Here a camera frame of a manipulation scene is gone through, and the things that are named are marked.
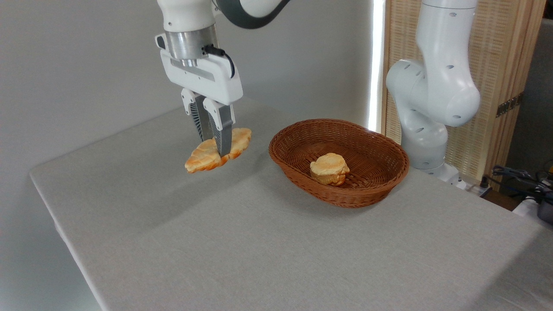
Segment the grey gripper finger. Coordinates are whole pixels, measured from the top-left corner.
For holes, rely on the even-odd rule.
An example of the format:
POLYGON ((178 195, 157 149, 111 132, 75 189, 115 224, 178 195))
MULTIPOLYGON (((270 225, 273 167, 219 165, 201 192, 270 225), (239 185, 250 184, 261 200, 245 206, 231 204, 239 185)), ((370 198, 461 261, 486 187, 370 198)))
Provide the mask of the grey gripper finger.
POLYGON ((213 139, 214 134, 210 125, 210 115, 203 102, 206 97, 186 88, 182 89, 181 99, 187 115, 192 117, 201 141, 213 139))
POLYGON ((203 107, 209 115, 209 125, 215 138, 220 157, 231 151, 232 126, 235 124, 233 105, 224 105, 209 98, 203 101, 203 107))

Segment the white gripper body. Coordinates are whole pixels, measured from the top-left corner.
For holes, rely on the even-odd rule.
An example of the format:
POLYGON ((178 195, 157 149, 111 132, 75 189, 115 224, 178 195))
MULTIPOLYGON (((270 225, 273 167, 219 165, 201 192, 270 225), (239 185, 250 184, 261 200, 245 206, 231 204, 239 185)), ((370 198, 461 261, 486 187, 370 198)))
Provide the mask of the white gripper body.
POLYGON ((160 49, 160 57, 168 79, 178 86, 203 95, 224 105, 243 97, 239 72, 226 57, 209 54, 198 59, 195 67, 187 67, 173 59, 168 51, 160 49))

